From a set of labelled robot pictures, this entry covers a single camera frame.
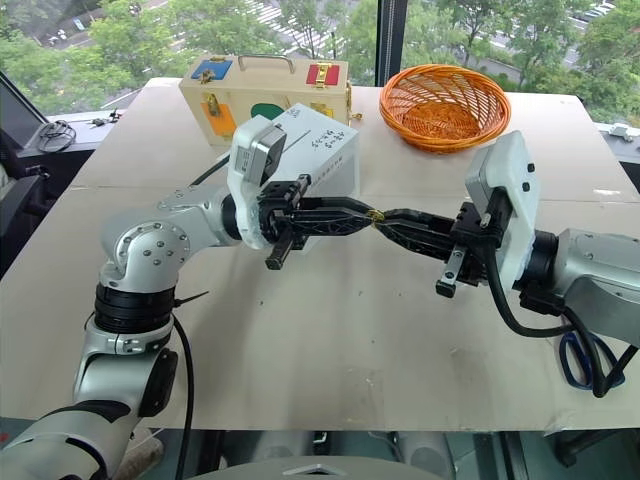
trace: black scissors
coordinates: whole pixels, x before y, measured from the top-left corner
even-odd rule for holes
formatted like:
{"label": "black scissors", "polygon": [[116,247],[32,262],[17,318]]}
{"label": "black scissors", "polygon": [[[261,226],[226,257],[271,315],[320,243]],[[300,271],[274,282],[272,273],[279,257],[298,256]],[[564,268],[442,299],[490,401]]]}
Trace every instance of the black scissors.
{"label": "black scissors", "polygon": [[[597,335],[590,333],[591,338],[596,345],[596,348],[604,353],[607,361],[610,365],[615,365],[617,363],[617,358],[609,348],[609,346]],[[567,349],[571,348],[573,353],[578,360],[578,364],[582,369],[582,373],[584,375],[584,382],[580,382],[576,380],[573,376],[573,372],[571,371],[571,367],[569,366],[569,360],[567,359]],[[569,385],[575,388],[579,388],[581,390],[591,390],[593,388],[593,369],[591,368],[591,362],[587,357],[584,349],[582,348],[582,344],[578,340],[578,337],[575,333],[569,332],[565,333],[560,340],[560,363],[562,364],[562,371],[564,372],[564,376],[569,382]],[[618,385],[622,385],[624,383],[624,374],[620,373],[618,379],[611,385],[611,388],[617,387]]]}

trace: box handle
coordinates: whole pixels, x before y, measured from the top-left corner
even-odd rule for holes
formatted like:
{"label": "box handle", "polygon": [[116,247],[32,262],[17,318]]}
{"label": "box handle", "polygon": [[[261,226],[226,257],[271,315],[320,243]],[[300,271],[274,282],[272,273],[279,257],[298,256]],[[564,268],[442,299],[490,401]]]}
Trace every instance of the box handle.
{"label": "box handle", "polygon": [[293,73],[295,71],[295,66],[293,65],[293,60],[289,57],[285,57],[284,55],[262,55],[262,54],[254,54],[254,55],[238,55],[238,65],[240,66],[241,71],[246,70],[246,66],[244,65],[245,58],[272,58],[274,60],[284,60],[289,64],[289,71]]}

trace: wooden toolbox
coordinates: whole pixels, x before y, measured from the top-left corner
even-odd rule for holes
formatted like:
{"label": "wooden toolbox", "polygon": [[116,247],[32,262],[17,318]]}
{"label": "wooden toolbox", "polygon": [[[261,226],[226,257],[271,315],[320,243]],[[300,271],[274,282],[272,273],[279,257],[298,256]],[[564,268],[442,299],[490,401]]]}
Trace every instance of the wooden toolbox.
{"label": "wooden toolbox", "polygon": [[233,132],[256,115],[274,119],[296,103],[349,124],[346,62],[278,55],[203,56],[180,82],[182,95],[211,145],[231,145]]}

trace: green circle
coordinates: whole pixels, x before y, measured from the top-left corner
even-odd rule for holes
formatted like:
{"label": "green circle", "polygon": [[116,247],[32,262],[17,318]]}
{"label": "green circle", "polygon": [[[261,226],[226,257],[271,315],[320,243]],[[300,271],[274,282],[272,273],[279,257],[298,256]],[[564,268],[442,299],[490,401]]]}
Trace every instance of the green circle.
{"label": "green circle", "polygon": [[251,118],[256,115],[262,115],[269,120],[273,120],[282,112],[284,112],[284,110],[273,103],[256,103],[251,107]]}

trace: window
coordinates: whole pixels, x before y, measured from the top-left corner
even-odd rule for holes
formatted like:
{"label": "window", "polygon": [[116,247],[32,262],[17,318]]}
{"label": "window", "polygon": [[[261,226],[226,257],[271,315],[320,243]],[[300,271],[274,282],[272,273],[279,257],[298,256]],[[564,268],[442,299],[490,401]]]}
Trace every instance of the window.
{"label": "window", "polygon": [[377,0],[5,0],[0,69],[46,115],[123,107],[195,57],[345,59],[373,84]]}
{"label": "window", "polygon": [[402,67],[448,63],[511,92],[577,95],[640,126],[640,1],[408,0]]}

